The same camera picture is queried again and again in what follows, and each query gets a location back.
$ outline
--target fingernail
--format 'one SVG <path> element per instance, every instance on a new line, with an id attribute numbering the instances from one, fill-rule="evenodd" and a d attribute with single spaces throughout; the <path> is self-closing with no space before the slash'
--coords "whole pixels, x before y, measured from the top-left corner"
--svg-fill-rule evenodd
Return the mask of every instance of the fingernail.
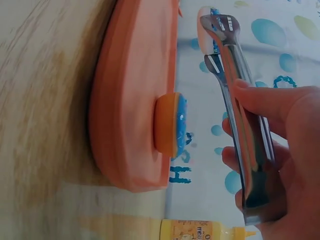
<path id="1" fill-rule="evenodd" d="M 236 79 L 233 84 L 237 87 L 237 88 L 241 88 L 241 89 L 246 89 L 248 87 L 250 87 L 250 84 L 242 79 Z"/>

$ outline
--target yellow bottle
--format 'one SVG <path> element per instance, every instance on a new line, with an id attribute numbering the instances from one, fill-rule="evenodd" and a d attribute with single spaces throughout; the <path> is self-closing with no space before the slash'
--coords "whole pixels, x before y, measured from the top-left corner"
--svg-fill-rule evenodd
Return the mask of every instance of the yellow bottle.
<path id="1" fill-rule="evenodd" d="M 216 221 L 192 221 L 164 219 L 160 240 L 245 240 L 256 235 L 244 227 L 227 228 Z"/>

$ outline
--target yellow bottle cap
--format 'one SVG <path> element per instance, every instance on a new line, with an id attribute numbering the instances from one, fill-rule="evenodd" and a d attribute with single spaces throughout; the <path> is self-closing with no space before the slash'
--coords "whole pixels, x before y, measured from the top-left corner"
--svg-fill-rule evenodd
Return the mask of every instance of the yellow bottle cap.
<path id="1" fill-rule="evenodd" d="M 246 231 L 244 227 L 234 227 L 233 228 L 233 240 L 245 240 L 246 237 L 256 235 L 255 231 Z"/>

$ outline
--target blue polka dot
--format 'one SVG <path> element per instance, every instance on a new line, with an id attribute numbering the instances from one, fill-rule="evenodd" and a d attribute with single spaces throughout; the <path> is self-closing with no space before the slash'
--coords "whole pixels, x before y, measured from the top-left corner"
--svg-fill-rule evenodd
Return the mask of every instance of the blue polka dot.
<path id="1" fill-rule="evenodd" d="M 215 152 L 215 154 L 221 156 L 222 155 L 222 150 L 223 150 L 222 147 L 217 147 L 217 148 L 214 149 L 214 152 Z"/>
<path id="2" fill-rule="evenodd" d="M 208 68 L 207 68 L 207 66 L 206 66 L 206 64 L 205 64 L 205 62 L 204 61 L 202 61 L 200 64 L 199 64 L 199 68 L 200 68 L 200 70 L 202 71 L 202 72 L 204 72 L 204 73 L 209 73 L 209 70 L 208 70 Z"/>
<path id="3" fill-rule="evenodd" d="M 255 86 L 258 88 L 267 88 L 268 87 L 268 85 L 265 84 L 263 81 L 256 81 Z"/>
<path id="4" fill-rule="evenodd" d="M 224 185 L 231 194 L 236 194 L 241 189 L 240 175 L 236 171 L 231 171 L 225 177 Z"/>
<path id="5" fill-rule="evenodd" d="M 191 48 L 193 48 L 194 50 L 200 49 L 198 38 L 192 39 L 190 44 L 191 44 Z"/>
<path id="6" fill-rule="evenodd" d="M 222 121 L 228 118 L 228 113 L 224 112 L 222 115 Z"/>
<path id="7" fill-rule="evenodd" d="M 281 48 L 287 43 L 285 31 L 271 20 L 257 19 L 252 22 L 251 30 L 260 43 Z"/>
<path id="8" fill-rule="evenodd" d="M 211 127 L 211 133 L 215 136 L 220 136 L 224 133 L 223 129 L 219 125 L 214 125 Z"/>
<path id="9" fill-rule="evenodd" d="M 296 71 L 296 59 L 290 54 L 282 54 L 279 58 L 279 64 L 282 70 L 287 73 L 293 73 Z"/>

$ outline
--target finger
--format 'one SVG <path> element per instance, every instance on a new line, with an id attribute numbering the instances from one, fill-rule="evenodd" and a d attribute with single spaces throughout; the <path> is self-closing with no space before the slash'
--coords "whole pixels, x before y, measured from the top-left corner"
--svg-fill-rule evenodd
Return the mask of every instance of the finger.
<path id="1" fill-rule="evenodd" d="M 268 88 L 250 87 L 241 79 L 234 81 L 234 96 L 248 111 L 268 119 L 286 122 L 287 116 L 299 100 L 313 93 L 317 87 Z"/>
<path id="2" fill-rule="evenodd" d="M 289 148 L 286 146 L 281 145 L 275 140 L 273 141 L 273 149 L 274 149 L 274 156 L 275 156 L 275 164 L 276 167 L 281 170 L 286 162 L 290 159 L 291 154 Z"/>
<path id="3" fill-rule="evenodd" d="M 226 146 L 222 151 L 222 161 L 233 171 L 240 173 L 239 163 L 236 159 L 236 151 L 233 146 Z"/>
<path id="4" fill-rule="evenodd" d="M 242 189 L 239 190 L 235 196 L 234 196 L 234 201 L 235 201 L 235 205 L 236 207 L 242 212 L 243 207 L 242 207 Z"/>
<path id="5" fill-rule="evenodd" d="M 276 121 L 273 119 L 269 120 L 268 122 L 269 122 L 269 128 L 270 128 L 271 132 L 279 135 L 280 137 L 282 137 L 284 139 L 287 139 L 286 126 L 283 122 Z M 225 133 L 227 133 L 231 137 L 233 136 L 232 130 L 230 127 L 229 118 L 225 118 L 222 121 L 222 129 L 225 131 Z"/>
<path id="6" fill-rule="evenodd" d="M 277 141 L 273 141 L 275 164 L 281 170 L 286 162 L 290 159 L 290 151 L 287 147 Z M 239 162 L 236 159 L 236 149 L 233 146 L 226 146 L 222 151 L 222 161 L 232 170 L 240 173 Z"/>

